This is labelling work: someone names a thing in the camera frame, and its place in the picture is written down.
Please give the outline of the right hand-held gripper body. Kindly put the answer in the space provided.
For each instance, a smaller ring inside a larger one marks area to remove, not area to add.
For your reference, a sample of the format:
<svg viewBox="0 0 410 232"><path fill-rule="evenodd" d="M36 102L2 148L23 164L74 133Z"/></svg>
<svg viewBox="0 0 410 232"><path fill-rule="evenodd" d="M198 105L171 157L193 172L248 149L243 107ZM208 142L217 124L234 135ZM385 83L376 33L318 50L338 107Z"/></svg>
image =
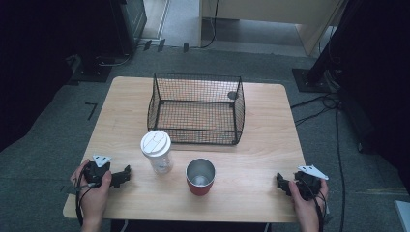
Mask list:
<svg viewBox="0 0 410 232"><path fill-rule="evenodd" d="M294 174L296 185L303 199L310 200L316 197L321 189L321 181L329 177L314 165L301 165Z"/></svg>

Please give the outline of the red metal cup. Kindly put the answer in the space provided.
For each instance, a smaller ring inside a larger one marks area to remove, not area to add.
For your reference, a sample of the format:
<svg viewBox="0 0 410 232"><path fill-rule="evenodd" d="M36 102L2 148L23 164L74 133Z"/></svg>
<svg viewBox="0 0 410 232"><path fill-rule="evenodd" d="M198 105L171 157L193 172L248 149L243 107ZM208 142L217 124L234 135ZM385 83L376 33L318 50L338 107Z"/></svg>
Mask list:
<svg viewBox="0 0 410 232"><path fill-rule="evenodd" d="M216 168L208 159L194 159L186 168L186 179L190 192L197 196L203 196L210 191L215 177Z"/></svg>

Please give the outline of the clear cup with white lid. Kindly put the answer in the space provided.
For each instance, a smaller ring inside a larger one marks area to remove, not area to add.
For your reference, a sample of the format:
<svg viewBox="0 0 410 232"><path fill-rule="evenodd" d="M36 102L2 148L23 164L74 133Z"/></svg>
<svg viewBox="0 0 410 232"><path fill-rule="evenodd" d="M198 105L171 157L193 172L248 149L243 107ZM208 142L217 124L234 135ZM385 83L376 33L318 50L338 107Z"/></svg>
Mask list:
<svg viewBox="0 0 410 232"><path fill-rule="evenodd" d="M142 154L149 160L157 174L166 174L171 171L173 162L169 155L170 149L171 139L162 130L151 130L140 141Z"/></svg>

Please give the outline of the person's left hand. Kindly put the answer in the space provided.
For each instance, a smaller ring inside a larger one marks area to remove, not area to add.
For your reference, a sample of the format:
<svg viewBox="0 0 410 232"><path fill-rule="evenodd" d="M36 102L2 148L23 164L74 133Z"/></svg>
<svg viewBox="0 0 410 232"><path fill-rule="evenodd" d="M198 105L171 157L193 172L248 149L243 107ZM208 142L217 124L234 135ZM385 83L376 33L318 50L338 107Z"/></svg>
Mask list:
<svg viewBox="0 0 410 232"><path fill-rule="evenodd" d="M98 188L87 187L80 191L80 209L83 222L85 220L93 220L103 223L103 214L107 204L110 183L111 172L106 171L102 177L102 184Z"/></svg>

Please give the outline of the black stand base plate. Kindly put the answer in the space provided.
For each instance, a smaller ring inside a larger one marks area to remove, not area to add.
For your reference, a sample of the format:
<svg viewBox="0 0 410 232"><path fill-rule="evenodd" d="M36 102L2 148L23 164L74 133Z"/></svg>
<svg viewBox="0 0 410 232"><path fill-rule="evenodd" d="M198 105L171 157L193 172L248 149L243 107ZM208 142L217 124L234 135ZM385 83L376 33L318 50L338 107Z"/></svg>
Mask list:
<svg viewBox="0 0 410 232"><path fill-rule="evenodd" d="M112 69L113 58L98 57L96 65L87 68L78 55L70 56L66 59L73 74L68 81L69 85L78 85L80 82L105 83Z"/></svg>
<svg viewBox="0 0 410 232"><path fill-rule="evenodd" d="M311 77L310 70L305 69L293 69L292 74L300 92L329 94L338 90L338 85L328 70L318 77Z"/></svg>

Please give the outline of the white flat object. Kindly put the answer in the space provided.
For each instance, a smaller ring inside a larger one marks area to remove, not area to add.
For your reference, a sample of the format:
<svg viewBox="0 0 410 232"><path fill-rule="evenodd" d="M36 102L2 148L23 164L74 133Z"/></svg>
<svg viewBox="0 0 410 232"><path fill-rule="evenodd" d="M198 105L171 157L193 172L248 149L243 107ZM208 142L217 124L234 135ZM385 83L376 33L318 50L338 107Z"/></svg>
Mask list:
<svg viewBox="0 0 410 232"><path fill-rule="evenodd" d="M395 209L403 231L410 232L410 202L396 200Z"/></svg>

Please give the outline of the beige wooden furniture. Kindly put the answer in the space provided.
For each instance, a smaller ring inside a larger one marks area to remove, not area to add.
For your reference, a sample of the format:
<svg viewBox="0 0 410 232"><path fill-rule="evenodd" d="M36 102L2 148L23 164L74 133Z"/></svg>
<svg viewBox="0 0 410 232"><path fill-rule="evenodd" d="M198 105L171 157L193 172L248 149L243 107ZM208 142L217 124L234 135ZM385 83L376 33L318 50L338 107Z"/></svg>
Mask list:
<svg viewBox="0 0 410 232"><path fill-rule="evenodd" d="M243 19L294 24L306 55L329 26L338 24L347 0L199 0L199 18Z"/></svg>

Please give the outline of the person's right hand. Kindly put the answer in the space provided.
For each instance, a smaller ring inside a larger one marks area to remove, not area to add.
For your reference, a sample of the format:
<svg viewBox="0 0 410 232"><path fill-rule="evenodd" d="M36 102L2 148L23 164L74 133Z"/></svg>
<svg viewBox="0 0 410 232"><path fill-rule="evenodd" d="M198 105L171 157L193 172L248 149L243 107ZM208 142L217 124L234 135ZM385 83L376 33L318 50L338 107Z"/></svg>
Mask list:
<svg viewBox="0 0 410 232"><path fill-rule="evenodd" d="M293 184L289 185L289 188L291 191L294 211L296 213L299 224L301 222L308 222L308 221L319 223L319 215L317 214L316 206L320 207L323 214L326 213L328 191L329 191L327 182L325 180L321 181L321 189L320 189L319 195L316 197L315 200L309 200L309 201L306 201L302 198L294 182Z"/></svg>

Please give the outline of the black cabinet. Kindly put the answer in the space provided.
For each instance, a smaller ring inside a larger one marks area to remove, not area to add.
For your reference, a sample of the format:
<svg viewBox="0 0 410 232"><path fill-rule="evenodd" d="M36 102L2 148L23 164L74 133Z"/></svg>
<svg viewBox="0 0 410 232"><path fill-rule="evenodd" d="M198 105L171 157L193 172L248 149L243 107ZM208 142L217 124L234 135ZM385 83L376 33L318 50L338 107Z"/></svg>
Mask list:
<svg viewBox="0 0 410 232"><path fill-rule="evenodd" d="M121 53L133 54L147 22L143 0L110 0Z"/></svg>

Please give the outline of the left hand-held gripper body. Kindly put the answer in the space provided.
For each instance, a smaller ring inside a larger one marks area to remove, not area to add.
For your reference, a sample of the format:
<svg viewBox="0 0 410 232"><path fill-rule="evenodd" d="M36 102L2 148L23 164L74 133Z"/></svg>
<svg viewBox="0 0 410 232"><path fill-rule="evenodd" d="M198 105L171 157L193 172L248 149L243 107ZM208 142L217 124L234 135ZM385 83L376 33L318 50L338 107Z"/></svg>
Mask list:
<svg viewBox="0 0 410 232"><path fill-rule="evenodd" d="M91 188L98 188L103 183L103 175L110 168L111 157L94 155L85 166L84 177Z"/></svg>

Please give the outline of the dark curtain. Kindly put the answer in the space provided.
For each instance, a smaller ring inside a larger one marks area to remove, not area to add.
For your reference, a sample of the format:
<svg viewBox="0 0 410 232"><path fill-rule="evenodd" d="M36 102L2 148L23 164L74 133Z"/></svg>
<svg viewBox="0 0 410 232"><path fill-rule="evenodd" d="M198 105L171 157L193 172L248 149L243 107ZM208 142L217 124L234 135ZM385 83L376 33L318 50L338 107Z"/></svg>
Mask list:
<svg viewBox="0 0 410 232"><path fill-rule="evenodd" d="M348 0L307 81L326 70L366 115L366 142L410 193L410 0Z"/></svg>
<svg viewBox="0 0 410 232"><path fill-rule="evenodd" d="M73 75L73 32L91 0L0 0L0 152L22 138Z"/></svg>

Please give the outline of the black wire mesh basket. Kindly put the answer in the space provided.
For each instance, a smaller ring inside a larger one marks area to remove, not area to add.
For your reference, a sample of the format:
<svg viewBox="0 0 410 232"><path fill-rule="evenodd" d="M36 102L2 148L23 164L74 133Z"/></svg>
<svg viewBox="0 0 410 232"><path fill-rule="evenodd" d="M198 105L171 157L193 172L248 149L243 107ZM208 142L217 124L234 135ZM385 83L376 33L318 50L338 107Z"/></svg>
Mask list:
<svg viewBox="0 0 410 232"><path fill-rule="evenodd" d="M227 97L231 91L238 93L237 100ZM165 131L174 143L236 145L245 111L240 76L156 72L147 128Z"/></svg>

